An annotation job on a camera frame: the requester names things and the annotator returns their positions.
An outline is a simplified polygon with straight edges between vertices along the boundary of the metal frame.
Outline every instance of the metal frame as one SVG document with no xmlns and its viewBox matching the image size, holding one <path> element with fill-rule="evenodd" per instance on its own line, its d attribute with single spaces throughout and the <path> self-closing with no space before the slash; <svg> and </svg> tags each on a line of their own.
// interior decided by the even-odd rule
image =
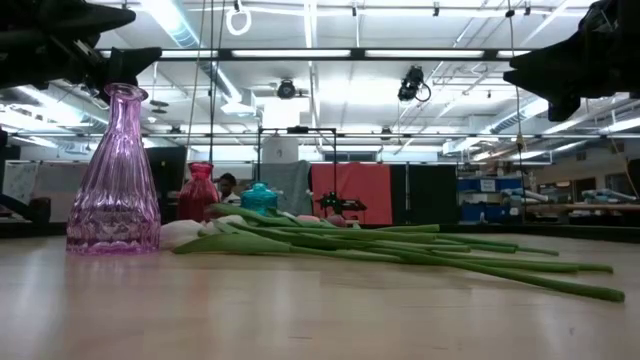
<svg viewBox="0 0 640 360">
<path fill-rule="evenodd" d="M 348 51 L 346 56 L 237 56 L 235 51 Z M 516 52 L 531 51 L 531 48 L 515 49 Z M 110 49 L 96 49 L 102 56 L 109 57 Z M 200 61 L 455 61 L 455 62 L 508 62 L 511 59 L 511 49 L 491 48 L 250 48 L 250 49 L 163 49 L 158 61 L 161 62 L 196 62 L 200 52 Z M 432 56 L 371 56 L 367 51 L 404 52 L 416 51 L 424 54 L 429 52 L 444 52 L 444 55 Z M 481 56 L 464 56 L 469 51 L 481 51 Z"/>
<path fill-rule="evenodd" d="M 319 128 L 324 131 L 330 131 L 335 128 Z M 262 129 L 264 131 L 286 131 L 286 129 Z M 104 134 L 100 133 L 44 133 L 44 132 L 14 132 L 9 133 L 10 137 L 24 137 L 24 136 L 39 136 L 39 137 L 52 137 L 52 138 L 99 138 Z M 185 134 L 168 134 L 168 133 L 147 133 L 142 134 L 143 138 L 255 138 L 260 133 L 191 133 Z M 299 137 L 299 138 L 322 138 L 321 133 L 316 134 L 279 134 L 285 137 Z M 379 139 L 380 134 L 372 133 L 334 133 L 336 138 L 371 138 Z M 461 138 L 496 138 L 496 139 L 511 139 L 516 134 L 478 134 L 478 133 L 394 133 L 383 134 L 382 137 L 386 138 L 404 138 L 404 139 L 461 139 Z M 523 134 L 525 139 L 572 139 L 572 140 L 606 140 L 606 139 L 640 139 L 640 133 L 612 133 L 612 134 Z"/>
<path fill-rule="evenodd" d="M 333 134 L 333 192 L 338 194 L 338 130 L 336 128 L 308 128 L 308 127 L 291 127 L 291 128 L 263 128 L 258 127 L 258 162 L 256 164 L 256 180 L 260 181 L 260 164 L 262 163 L 262 134 L 265 131 L 275 131 L 274 135 L 280 135 L 279 131 L 285 131 L 287 135 L 299 137 L 300 135 L 309 135 L 310 131 L 316 132 L 318 137 L 324 138 L 322 131 L 330 131 Z"/>
</svg>

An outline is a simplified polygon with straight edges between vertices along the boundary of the teal glass jar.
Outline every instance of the teal glass jar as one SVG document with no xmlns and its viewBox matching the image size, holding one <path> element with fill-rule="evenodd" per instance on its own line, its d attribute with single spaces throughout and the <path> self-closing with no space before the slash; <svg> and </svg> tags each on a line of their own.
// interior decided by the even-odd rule
<svg viewBox="0 0 640 360">
<path fill-rule="evenodd" d="M 278 208 L 278 194 L 269 190 L 267 184 L 257 182 L 251 189 L 242 193 L 240 206 L 267 215 L 268 208 Z"/>
</svg>

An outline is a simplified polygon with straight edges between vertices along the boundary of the red vase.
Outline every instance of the red vase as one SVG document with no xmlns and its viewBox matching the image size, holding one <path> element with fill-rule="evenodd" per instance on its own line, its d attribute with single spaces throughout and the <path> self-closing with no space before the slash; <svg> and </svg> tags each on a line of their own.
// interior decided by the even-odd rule
<svg viewBox="0 0 640 360">
<path fill-rule="evenodd" d="M 206 208 L 220 202 L 218 191 L 211 182 L 213 165 L 204 162 L 191 163 L 189 171 L 191 180 L 184 184 L 178 199 L 178 219 L 209 221 L 209 216 L 205 213 Z"/>
</svg>

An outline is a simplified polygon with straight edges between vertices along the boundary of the workbench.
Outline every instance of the workbench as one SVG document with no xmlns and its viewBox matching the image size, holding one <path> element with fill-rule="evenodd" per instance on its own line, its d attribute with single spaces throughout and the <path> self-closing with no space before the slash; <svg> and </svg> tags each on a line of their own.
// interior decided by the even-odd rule
<svg viewBox="0 0 640 360">
<path fill-rule="evenodd" d="M 625 304 L 466 271 L 303 256 L 67 256 L 0 241 L 2 360 L 640 358 L 640 246 L 500 234 L 616 274 Z M 549 259 L 547 256 L 526 258 Z"/>
<path fill-rule="evenodd" d="M 526 206 L 528 213 L 554 214 L 561 224 L 569 224 L 569 214 L 573 211 L 612 213 L 640 213 L 640 205 L 635 204 L 536 204 Z"/>
</svg>

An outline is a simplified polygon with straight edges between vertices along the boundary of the cable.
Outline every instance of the cable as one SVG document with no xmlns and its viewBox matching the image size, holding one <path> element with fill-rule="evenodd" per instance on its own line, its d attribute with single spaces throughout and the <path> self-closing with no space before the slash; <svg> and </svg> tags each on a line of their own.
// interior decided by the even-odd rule
<svg viewBox="0 0 640 360">
<path fill-rule="evenodd" d="M 227 4 L 227 0 L 222 1 L 222 7 Z M 218 33 L 218 53 L 220 53 L 220 49 L 222 48 L 222 18 L 220 18 L 220 28 Z M 213 11 L 211 12 L 211 41 L 213 41 Z M 215 63 L 216 72 L 215 72 L 215 80 L 213 78 L 209 81 L 209 91 L 213 88 L 213 83 L 216 84 L 215 89 L 210 93 L 209 97 L 209 123 L 211 130 L 211 137 L 209 138 L 209 163 L 213 164 L 213 121 L 215 119 L 216 114 L 216 95 L 218 93 L 218 77 L 220 74 L 220 60 L 216 59 Z"/>
<path fill-rule="evenodd" d="M 615 121 L 615 119 L 616 119 L 615 110 L 611 111 L 611 118 L 612 118 L 613 121 Z M 607 126 L 606 129 L 607 129 L 607 132 L 609 133 L 609 135 L 611 135 L 612 134 L 611 127 Z M 624 162 L 624 172 L 627 175 L 627 179 L 629 180 L 629 185 L 631 185 L 631 190 L 633 191 L 633 194 L 636 197 L 636 201 L 640 200 L 640 196 L 638 196 L 638 190 L 636 189 L 636 186 L 633 184 L 633 180 L 631 179 L 631 174 L 629 173 L 629 162 L 627 161 L 627 158 L 624 157 L 624 155 L 622 155 L 622 153 L 618 150 L 618 144 L 616 144 L 615 139 L 611 139 L 611 144 L 613 145 L 613 149 L 616 152 L 616 156 L 618 156 L 620 158 L 620 160 L 622 160 Z"/>
<path fill-rule="evenodd" d="M 202 2 L 202 16 L 200 17 L 200 36 L 198 38 L 198 54 L 196 55 L 196 64 L 200 62 L 200 46 L 202 45 L 202 34 L 204 33 L 204 8 L 206 2 Z M 191 111 L 189 114 L 189 130 L 187 132 L 187 152 L 184 156 L 184 170 L 182 171 L 182 184 L 184 184 L 184 178 L 187 175 L 187 163 L 189 162 L 189 146 L 191 144 L 191 128 L 193 126 L 193 114 L 196 105 L 196 92 L 198 91 L 198 74 L 200 73 L 200 68 L 196 66 L 195 75 L 193 80 L 193 94 L 191 95 Z"/>
<path fill-rule="evenodd" d="M 516 56 L 515 49 L 515 40 L 514 40 L 514 32 L 513 32 L 513 15 L 515 15 L 515 10 L 511 8 L 511 0 L 507 0 L 507 13 L 505 16 L 509 18 L 509 38 L 511 41 L 511 57 Z M 520 165 L 520 181 L 522 182 L 522 223 L 524 224 L 527 221 L 527 191 L 524 186 L 524 167 L 522 166 L 522 149 L 525 148 L 526 144 L 524 138 L 522 137 L 522 117 L 520 116 L 520 88 L 518 86 L 516 88 L 516 111 L 517 111 L 517 119 L 518 119 L 518 135 L 516 137 L 516 147 L 518 148 L 518 159 Z"/>
</svg>

